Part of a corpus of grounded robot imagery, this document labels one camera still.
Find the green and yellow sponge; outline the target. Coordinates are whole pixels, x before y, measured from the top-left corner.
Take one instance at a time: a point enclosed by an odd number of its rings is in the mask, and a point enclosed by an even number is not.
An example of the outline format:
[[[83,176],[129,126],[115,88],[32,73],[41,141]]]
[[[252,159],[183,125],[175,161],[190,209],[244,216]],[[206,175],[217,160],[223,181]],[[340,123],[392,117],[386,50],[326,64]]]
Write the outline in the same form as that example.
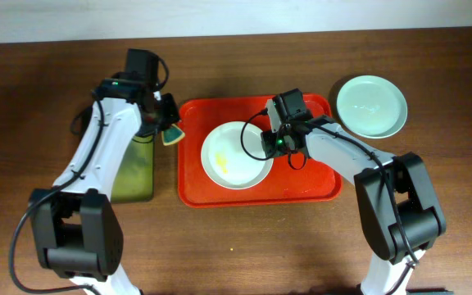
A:
[[[185,132],[177,124],[172,124],[161,132],[161,141],[164,146],[177,144],[184,137]]]

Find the white plate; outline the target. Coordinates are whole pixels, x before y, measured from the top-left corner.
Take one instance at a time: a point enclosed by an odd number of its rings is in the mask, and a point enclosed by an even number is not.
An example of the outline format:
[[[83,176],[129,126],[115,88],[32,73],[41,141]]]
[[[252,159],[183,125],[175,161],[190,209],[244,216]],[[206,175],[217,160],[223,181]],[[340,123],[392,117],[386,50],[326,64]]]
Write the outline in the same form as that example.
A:
[[[253,124],[243,129],[242,121],[224,123],[214,128],[201,148],[201,163],[207,176],[221,187],[241,190],[258,185],[270,173],[274,160],[258,161],[242,148],[243,143],[254,157],[265,158],[261,146],[262,130]]]

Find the green plate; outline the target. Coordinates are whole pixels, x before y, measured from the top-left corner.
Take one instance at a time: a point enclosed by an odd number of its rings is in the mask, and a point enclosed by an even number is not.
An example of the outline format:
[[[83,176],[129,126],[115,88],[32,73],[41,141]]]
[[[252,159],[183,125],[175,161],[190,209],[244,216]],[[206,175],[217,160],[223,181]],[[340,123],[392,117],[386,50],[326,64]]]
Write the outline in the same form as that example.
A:
[[[404,94],[391,81],[360,75],[338,91],[336,109],[342,123],[364,138],[388,138],[406,123],[408,107]]]

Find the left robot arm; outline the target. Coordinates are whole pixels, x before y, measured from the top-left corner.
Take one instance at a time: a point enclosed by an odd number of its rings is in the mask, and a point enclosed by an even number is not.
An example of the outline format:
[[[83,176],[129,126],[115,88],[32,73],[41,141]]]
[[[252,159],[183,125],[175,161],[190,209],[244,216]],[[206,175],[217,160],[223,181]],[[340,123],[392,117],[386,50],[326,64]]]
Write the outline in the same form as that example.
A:
[[[50,189],[35,189],[21,218],[31,223],[39,264],[69,279],[68,290],[140,294],[120,264],[124,236],[111,206],[113,184],[132,142],[157,135],[171,145],[184,137],[179,112],[156,53],[130,49],[125,68],[93,91],[87,129],[69,165]]]

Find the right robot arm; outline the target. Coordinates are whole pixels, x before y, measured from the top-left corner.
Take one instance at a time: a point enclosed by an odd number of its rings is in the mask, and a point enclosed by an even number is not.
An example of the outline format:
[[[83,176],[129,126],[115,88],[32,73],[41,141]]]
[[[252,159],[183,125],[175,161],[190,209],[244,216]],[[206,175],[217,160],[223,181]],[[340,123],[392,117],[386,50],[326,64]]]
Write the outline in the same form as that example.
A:
[[[261,112],[267,159],[301,153],[353,184],[366,242],[373,252],[360,294],[406,294],[420,258],[447,229],[423,160],[395,156],[347,133],[329,116],[314,117],[295,88],[270,98]]]

